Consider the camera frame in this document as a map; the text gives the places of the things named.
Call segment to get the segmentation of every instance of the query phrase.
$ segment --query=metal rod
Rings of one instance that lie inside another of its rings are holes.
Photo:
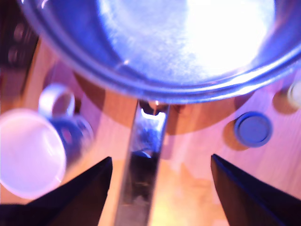
[[[168,112],[168,105],[138,101],[115,226],[148,224]]]

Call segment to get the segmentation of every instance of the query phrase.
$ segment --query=blue cap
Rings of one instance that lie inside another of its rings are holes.
[[[247,112],[235,122],[236,138],[248,147],[260,147],[271,138],[273,127],[267,116],[259,112]]]

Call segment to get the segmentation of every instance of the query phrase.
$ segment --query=stainless steel bowl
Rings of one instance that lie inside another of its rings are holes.
[[[299,65],[300,0],[19,0],[91,82],[170,104],[218,100]]]

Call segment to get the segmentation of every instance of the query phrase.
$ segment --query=white mug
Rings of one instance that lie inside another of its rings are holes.
[[[53,117],[58,100],[62,111]],[[54,190],[68,159],[91,143],[92,129],[83,117],[73,116],[74,106],[68,88],[51,84],[40,96],[40,114],[15,109],[0,116],[0,182],[11,193],[36,199]]]
[[[296,81],[290,86],[287,98],[292,107],[301,108],[301,81]]]

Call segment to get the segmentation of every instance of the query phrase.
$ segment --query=table surface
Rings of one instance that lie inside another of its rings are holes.
[[[180,110],[172,106],[150,225],[228,225],[211,175],[213,153],[301,199],[301,111],[293,109],[284,94],[300,78],[301,71],[292,71],[284,79],[245,96],[187,105]],[[95,132],[91,148],[72,163],[62,184],[111,156],[113,175],[99,225],[112,225],[137,100],[85,81],[41,41],[23,96],[1,101],[1,113],[16,107],[37,110],[39,95],[51,82],[63,83],[74,91],[81,100],[80,114]],[[272,121],[272,138],[262,147],[244,147],[234,137],[234,120],[248,111],[264,113]],[[3,186],[0,198],[1,203],[30,201],[11,194]]]

